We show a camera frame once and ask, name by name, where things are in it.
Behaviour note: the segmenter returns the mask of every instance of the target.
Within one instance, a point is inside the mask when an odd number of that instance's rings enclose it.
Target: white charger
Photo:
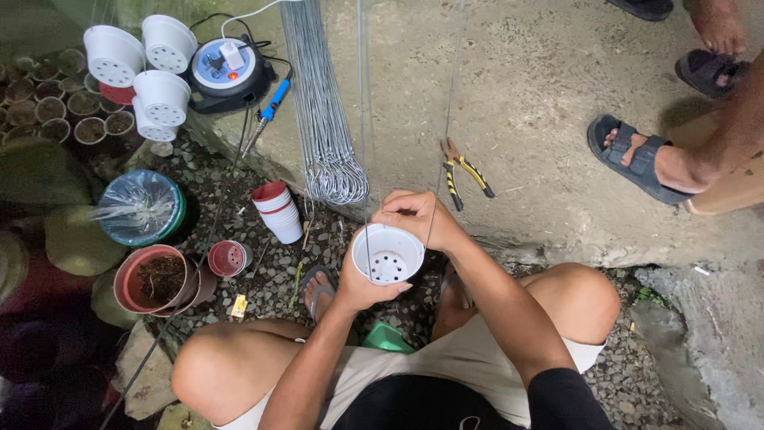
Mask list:
[[[229,69],[237,70],[244,66],[244,58],[241,56],[238,46],[232,41],[226,41],[220,47],[220,54],[223,54],[225,61],[228,62]]]

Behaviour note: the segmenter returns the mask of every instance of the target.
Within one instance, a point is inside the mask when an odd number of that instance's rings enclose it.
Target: hand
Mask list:
[[[430,249],[450,252],[469,240],[433,192],[417,194],[408,190],[395,190],[385,197],[382,206],[371,220],[405,230]]]
[[[342,260],[342,272],[339,274],[339,288],[335,294],[333,303],[351,312],[363,311],[369,309],[374,303],[379,301],[393,300],[398,294],[411,288],[411,284],[406,281],[396,282],[390,285],[375,285],[369,281],[369,278],[361,273],[353,263],[352,243],[358,237],[360,228],[355,235],[348,251],[345,253],[345,259]]]

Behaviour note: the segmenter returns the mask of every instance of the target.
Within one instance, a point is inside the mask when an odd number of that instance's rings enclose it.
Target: green stool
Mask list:
[[[382,321],[377,322],[377,325],[371,329],[361,346],[375,350],[390,351],[392,353],[408,354],[416,352],[414,348],[403,340],[403,333],[400,330]]]

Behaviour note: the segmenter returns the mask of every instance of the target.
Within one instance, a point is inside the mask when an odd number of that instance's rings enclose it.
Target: black shirt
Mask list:
[[[528,387],[533,430],[612,429],[578,372],[549,369]],[[395,375],[367,386],[332,430],[519,430],[479,393],[460,383],[420,375]]]

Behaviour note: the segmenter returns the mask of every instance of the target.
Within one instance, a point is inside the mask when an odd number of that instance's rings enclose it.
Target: white shorts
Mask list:
[[[580,373],[597,361],[605,347],[576,344],[563,338]],[[340,416],[376,380],[409,373],[437,376],[462,383],[485,397],[505,419],[530,427],[528,396],[515,366],[507,359],[478,314],[457,330],[413,354],[390,353],[363,347],[345,347],[335,372],[332,399],[321,421],[322,430],[334,426]],[[254,430],[273,389],[252,409],[220,430]]]

